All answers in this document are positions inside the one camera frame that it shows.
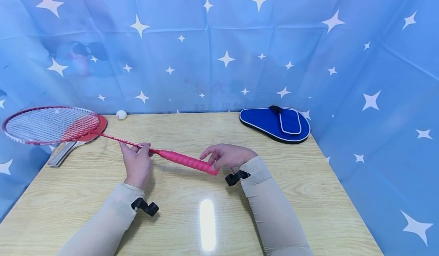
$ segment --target person's left hand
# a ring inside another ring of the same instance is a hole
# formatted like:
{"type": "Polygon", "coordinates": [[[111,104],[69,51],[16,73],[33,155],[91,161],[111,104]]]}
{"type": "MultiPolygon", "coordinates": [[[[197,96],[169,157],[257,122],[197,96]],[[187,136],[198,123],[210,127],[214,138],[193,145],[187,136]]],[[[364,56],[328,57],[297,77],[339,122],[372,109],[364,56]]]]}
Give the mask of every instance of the person's left hand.
{"type": "Polygon", "coordinates": [[[127,169],[127,178],[124,183],[145,190],[151,174],[150,157],[153,153],[149,151],[150,143],[140,143],[139,145],[143,147],[141,149],[135,146],[129,148],[126,144],[119,142],[125,169],[127,169]]]}

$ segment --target person's right hand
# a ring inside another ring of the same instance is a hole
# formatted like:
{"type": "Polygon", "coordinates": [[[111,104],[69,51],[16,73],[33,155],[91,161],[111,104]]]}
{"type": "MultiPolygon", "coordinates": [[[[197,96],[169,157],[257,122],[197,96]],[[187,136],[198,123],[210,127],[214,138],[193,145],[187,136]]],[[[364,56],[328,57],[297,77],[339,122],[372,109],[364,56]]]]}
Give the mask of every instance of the person's right hand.
{"type": "Polygon", "coordinates": [[[237,167],[257,156],[256,152],[251,149],[233,144],[210,146],[201,154],[200,159],[204,160],[209,154],[211,156],[207,162],[212,165],[212,170],[218,170],[221,167],[237,167]]]}

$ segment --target racket strings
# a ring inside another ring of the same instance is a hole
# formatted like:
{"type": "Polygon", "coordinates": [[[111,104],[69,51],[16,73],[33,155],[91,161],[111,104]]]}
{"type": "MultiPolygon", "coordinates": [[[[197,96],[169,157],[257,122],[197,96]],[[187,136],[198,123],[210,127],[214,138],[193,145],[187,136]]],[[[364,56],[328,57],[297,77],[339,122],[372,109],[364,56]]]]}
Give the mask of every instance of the racket strings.
{"type": "Polygon", "coordinates": [[[94,112],[86,109],[46,108],[19,114],[6,124],[6,131],[21,142],[71,141],[99,125],[94,112]]]}

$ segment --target black clip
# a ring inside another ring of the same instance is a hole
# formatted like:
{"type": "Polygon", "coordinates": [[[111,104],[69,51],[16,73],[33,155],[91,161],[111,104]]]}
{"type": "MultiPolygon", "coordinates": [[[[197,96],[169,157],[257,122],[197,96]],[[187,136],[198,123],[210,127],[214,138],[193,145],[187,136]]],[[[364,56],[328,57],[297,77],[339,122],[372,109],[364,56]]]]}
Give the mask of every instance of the black clip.
{"type": "Polygon", "coordinates": [[[148,206],[147,202],[145,202],[145,200],[140,198],[140,197],[137,198],[136,201],[134,201],[131,204],[131,207],[136,212],[138,209],[142,209],[144,212],[146,212],[151,217],[154,216],[157,213],[157,211],[159,210],[159,207],[155,203],[151,202],[148,206]]]}
{"type": "Polygon", "coordinates": [[[229,185],[229,187],[234,186],[240,179],[246,179],[250,177],[250,174],[239,170],[237,173],[235,174],[229,174],[226,176],[226,182],[229,185]]]}
{"type": "Polygon", "coordinates": [[[282,108],[280,108],[280,107],[278,107],[278,106],[271,106],[271,107],[269,107],[273,112],[276,112],[276,113],[282,113],[282,112],[284,112],[284,110],[282,109],[282,108]]]}

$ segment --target hand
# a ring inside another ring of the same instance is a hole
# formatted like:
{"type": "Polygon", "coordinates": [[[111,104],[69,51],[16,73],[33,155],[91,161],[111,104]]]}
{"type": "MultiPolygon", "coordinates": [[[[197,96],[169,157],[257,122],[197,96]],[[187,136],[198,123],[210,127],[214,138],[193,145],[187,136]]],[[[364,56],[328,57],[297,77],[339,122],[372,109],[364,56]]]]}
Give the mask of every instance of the hand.
{"type": "Polygon", "coordinates": [[[123,155],[127,178],[125,184],[145,190],[146,184],[151,174],[151,159],[153,153],[149,151],[150,143],[140,143],[141,149],[133,146],[129,148],[126,144],[119,142],[120,150],[123,155]]]}
{"type": "Polygon", "coordinates": [[[218,170],[221,167],[237,167],[257,156],[256,152],[251,149],[233,144],[210,146],[201,154],[200,159],[204,160],[209,154],[211,156],[207,162],[212,165],[212,170],[218,170]]]}

